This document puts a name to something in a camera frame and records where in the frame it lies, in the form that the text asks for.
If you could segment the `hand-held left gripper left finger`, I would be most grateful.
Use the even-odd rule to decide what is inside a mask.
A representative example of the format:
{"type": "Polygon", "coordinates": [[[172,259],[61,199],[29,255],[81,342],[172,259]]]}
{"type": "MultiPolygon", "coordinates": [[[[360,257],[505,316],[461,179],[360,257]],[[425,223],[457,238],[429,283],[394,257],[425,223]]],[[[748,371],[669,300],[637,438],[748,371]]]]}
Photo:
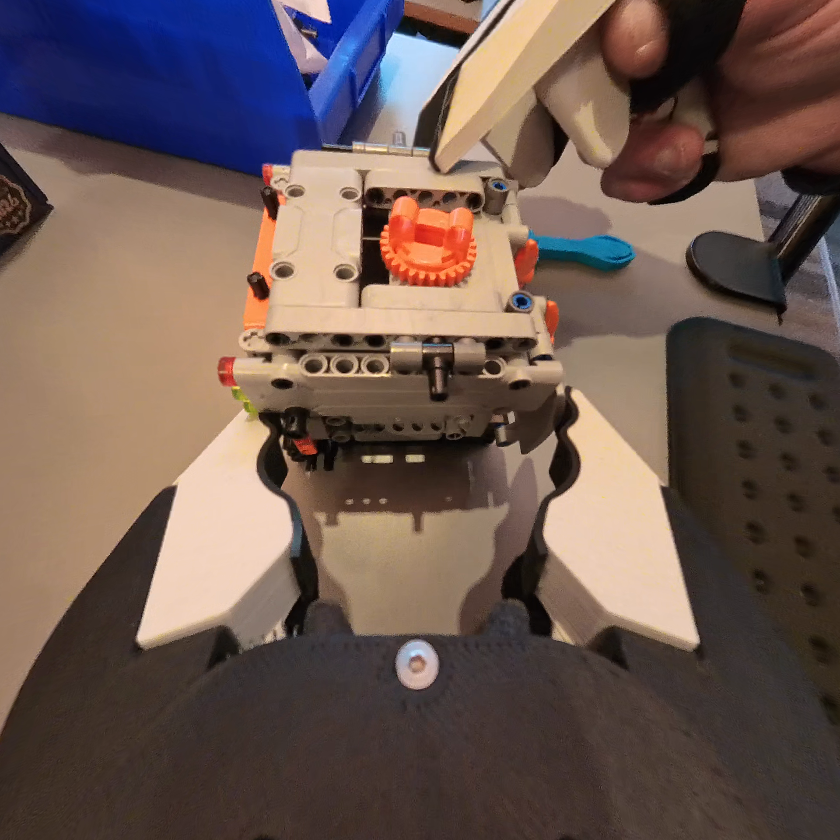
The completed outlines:
{"type": "Polygon", "coordinates": [[[286,477],[278,430],[245,412],[179,476],[140,648],[217,627],[241,648],[301,633],[319,577],[286,477]]]}

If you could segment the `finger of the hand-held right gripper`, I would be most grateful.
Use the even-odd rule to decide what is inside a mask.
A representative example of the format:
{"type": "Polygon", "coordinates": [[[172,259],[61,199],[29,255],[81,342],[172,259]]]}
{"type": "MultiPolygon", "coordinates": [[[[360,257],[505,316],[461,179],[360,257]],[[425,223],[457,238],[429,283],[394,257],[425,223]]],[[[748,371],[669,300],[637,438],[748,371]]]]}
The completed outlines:
{"type": "Polygon", "coordinates": [[[415,145],[448,173],[483,144],[506,175],[547,175],[571,143],[604,170],[618,156],[618,83],[599,23],[610,1],[497,2],[418,117],[415,145]]]}

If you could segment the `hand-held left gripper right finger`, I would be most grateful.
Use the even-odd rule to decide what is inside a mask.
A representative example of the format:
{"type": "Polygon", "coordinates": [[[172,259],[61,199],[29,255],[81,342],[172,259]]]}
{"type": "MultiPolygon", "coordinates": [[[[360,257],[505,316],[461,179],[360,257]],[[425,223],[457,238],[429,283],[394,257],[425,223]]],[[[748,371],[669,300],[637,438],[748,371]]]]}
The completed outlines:
{"type": "Polygon", "coordinates": [[[686,652],[700,644],[664,485],[574,388],[553,427],[553,488],[505,573],[532,631],[580,647],[620,629],[686,652]]]}

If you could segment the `grey and orange brick assembly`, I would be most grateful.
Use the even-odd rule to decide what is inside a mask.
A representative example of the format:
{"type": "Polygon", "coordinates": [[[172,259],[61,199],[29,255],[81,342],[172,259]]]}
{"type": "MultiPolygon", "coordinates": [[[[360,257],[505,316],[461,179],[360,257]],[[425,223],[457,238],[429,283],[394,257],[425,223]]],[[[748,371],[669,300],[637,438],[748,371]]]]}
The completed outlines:
{"type": "Polygon", "coordinates": [[[220,382],[284,456],[330,469],[352,445],[516,445],[562,412],[557,307],[519,186],[494,165],[300,150],[265,165],[241,355],[220,382]]]}

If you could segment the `person's right hand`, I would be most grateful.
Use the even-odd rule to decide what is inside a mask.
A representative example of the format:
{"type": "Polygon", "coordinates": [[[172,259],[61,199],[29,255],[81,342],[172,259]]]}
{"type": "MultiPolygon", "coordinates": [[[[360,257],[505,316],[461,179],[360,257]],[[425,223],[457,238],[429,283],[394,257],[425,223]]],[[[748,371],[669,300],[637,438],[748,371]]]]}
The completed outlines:
{"type": "MultiPolygon", "coordinates": [[[[838,191],[838,1],[746,2],[707,85],[720,182],[796,170],[789,182],[838,191]]],[[[691,127],[638,119],[602,191],[628,203],[665,198],[693,180],[703,154],[691,127]]]]}

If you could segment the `teal plastic brick tool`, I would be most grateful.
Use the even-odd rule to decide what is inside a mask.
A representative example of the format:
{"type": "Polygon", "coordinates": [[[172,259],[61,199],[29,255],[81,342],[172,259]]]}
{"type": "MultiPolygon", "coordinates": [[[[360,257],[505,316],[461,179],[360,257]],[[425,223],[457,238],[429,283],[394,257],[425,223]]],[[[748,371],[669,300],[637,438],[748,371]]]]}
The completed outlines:
{"type": "Polygon", "coordinates": [[[539,248],[540,261],[575,264],[600,272],[614,272],[628,267],[636,258],[633,246],[611,235],[563,238],[538,235],[529,231],[539,248]]]}

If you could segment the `small metal hinge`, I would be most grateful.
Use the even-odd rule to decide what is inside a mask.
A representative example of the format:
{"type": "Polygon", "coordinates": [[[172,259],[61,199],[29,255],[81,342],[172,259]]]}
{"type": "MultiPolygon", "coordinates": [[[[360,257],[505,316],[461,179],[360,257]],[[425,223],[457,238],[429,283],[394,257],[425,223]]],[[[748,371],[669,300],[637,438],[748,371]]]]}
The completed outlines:
{"type": "Polygon", "coordinates": [[[355,140],[351,144],[352,152],[356,154],[389,154],[399,157],[427,158],[429,149],[423,146],[410,145],[405,132],[396,130],[392,133],[390,143],[373,143],[355,140]]]}

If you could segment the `black perforated chair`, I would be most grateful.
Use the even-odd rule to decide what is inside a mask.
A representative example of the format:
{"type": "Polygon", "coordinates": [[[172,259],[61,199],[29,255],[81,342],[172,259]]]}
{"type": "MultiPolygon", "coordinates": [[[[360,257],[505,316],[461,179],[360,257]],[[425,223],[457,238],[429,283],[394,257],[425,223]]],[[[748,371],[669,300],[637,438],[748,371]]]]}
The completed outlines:
{"type": "Polygon", "coordinates": [[[839,707],[838,363],[713,318],[666,337],[669,484],[839,707]]]}

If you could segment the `black stand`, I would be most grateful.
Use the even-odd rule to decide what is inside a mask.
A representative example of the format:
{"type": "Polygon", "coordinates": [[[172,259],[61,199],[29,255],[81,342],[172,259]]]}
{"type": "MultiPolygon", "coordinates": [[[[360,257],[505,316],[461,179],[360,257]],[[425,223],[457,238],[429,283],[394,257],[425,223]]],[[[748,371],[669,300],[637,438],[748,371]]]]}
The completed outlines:
{"type": "Polygon", "coordinates": [[[799,324],[808,341],[838,339],[838,195],[794,193],[779,174],[755,183],[763,238],[709,231],[686,263],[719,295],[756,303],[799,324]]]}

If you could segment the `blue plastic bin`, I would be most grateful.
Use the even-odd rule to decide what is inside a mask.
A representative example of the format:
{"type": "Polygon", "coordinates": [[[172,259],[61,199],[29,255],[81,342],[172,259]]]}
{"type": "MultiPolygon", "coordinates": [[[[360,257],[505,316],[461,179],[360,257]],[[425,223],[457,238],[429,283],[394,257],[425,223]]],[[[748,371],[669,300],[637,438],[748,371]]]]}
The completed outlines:
{"type": "Polygon", "coordinates": [[[404,2],[328,2],[330,21],[268,1],[1,3],[1,110],[259,175],[335,144],[404,2]]]}

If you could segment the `dark patterned box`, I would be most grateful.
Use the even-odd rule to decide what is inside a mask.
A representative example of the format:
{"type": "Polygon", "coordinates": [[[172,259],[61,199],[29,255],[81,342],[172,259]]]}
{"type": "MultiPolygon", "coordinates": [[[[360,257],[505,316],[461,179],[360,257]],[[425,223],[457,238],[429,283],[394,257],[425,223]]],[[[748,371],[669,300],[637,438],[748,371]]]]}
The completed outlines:
{"type": "Polygon", "coordinates": [[[47,195],[1,145],[1,256],[53,211],[47,195]]]}

